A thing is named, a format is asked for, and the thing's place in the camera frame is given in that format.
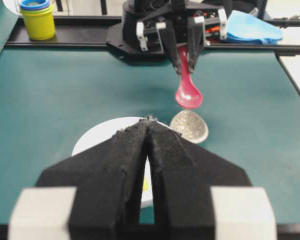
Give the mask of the left gripper black foam right finger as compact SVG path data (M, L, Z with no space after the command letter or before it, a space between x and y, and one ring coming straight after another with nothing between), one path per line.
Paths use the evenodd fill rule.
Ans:
M264 188L244 169L147 124L155 221L172 240L275 240L274 211Z

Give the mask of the left gripper black foam left finger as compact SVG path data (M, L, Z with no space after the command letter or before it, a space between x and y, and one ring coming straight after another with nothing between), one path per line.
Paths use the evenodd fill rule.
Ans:
M114 240L119 224L137 223L148 121L44 169L20 193L11 240Z

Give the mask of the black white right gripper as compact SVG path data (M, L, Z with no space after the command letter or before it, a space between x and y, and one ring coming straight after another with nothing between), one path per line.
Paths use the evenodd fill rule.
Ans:
M178 44L187 44L188 69L194 72L207 37L227 38L224 7L158 7L146 11L136 21L136 39L141 51L159 44L175 72L182 73Z

